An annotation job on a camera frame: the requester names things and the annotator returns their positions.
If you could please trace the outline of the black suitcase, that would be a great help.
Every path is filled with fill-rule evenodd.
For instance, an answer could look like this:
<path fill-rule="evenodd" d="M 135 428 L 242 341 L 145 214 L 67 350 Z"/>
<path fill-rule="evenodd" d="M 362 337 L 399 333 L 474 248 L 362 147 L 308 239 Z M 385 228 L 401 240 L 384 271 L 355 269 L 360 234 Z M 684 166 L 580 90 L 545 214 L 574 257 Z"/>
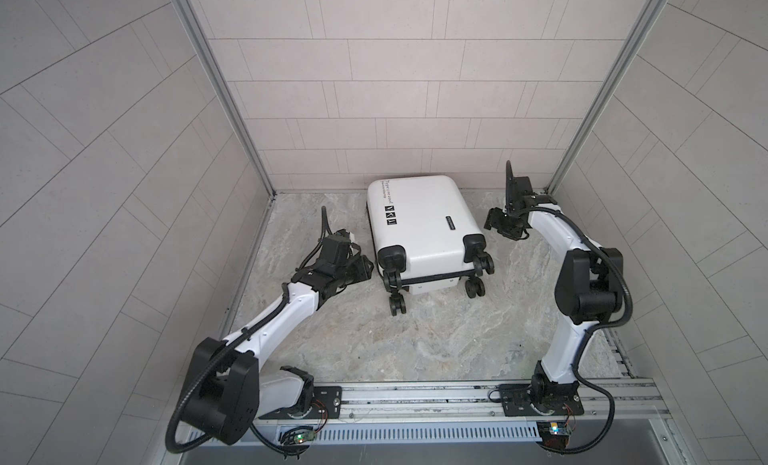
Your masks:
<path fill-rule="evenodd" d="M 455 181 L 446 175 L 388 178 L 367 188 L 375 263 L 392 315 L 406 312 L 404 291 L 424 294 L 465 282 L 482 297 L 495 272 L 486 237 Z"/>

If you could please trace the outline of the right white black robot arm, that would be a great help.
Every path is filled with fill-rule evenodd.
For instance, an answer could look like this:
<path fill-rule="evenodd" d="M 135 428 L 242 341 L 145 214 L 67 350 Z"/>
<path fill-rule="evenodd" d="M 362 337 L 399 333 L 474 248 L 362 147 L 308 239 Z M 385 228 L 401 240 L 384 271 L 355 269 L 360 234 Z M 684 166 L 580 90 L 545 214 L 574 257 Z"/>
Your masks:
<path fill-rule="evenodd" d="M 592 241 L 551 196 L 534 192 L 529 177 L 517 176 L 511 168 L 505 171 L 505 204 L 489 210 L 484 227 L 515 241 L 536 230 L 562 260 L 554 288 L 561 317 L 552 342 L 536 363 L 529 385 L 499 386 L 498 401 L 508 415 L 533 412 L 550 418 L 538 424 L 543 450 L 559 455 L 589 451 L 608 434 L 616 404 L 610 392 L 582 376 L 580 363 L 597 331 L 620 327 L 632 316 L 623 255 Z M 595 438 L 570 447 L 570 420 L 583 411 L 580 386 L 605 396 L 608 413 Z"/>

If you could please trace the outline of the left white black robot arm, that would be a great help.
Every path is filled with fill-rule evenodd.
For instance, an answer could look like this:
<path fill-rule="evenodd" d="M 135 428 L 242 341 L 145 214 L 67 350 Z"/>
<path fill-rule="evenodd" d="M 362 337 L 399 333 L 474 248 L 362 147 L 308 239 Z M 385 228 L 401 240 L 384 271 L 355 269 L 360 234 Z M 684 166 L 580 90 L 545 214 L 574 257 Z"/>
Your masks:
<path fill-rule="evenodd" d="M 345 230 L 321 217 L 321 234 L 278 298 L 243 328 L 195 348 L 165 432 L 168 452 L 182 454 L 216 439 L 239 441 L 256 418 L 284 410 L 304 417 L 313 408 L 314 378 L 291 366 L 262 375 L 277 347 L 304 320 L 348 286 L 371 278 L 374 265 Z"/>

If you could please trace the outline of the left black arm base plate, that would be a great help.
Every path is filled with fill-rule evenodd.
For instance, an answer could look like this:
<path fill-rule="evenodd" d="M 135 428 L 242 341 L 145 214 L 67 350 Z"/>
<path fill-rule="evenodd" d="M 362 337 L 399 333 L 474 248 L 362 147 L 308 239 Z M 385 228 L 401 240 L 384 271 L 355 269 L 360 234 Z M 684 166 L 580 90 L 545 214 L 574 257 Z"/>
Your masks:
<path fill-rule="evenodd" d="M 320 420 L 338 419 L 343 388 L 315 386 L 312 395 L 303 392 L 297 404 L 259 416 L 260 420 Z"/>

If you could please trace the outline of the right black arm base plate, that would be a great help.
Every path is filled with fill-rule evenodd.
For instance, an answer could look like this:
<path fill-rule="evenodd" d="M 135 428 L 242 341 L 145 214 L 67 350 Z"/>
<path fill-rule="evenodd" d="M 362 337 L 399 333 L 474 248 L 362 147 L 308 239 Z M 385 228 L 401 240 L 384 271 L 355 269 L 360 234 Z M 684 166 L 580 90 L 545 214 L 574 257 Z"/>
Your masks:
<path fill-rule="evenodd" d="M 501 384 L 498 392 L 504 415 L 507 417 L 581 416 L 584 414 L 577 382 Z"/>

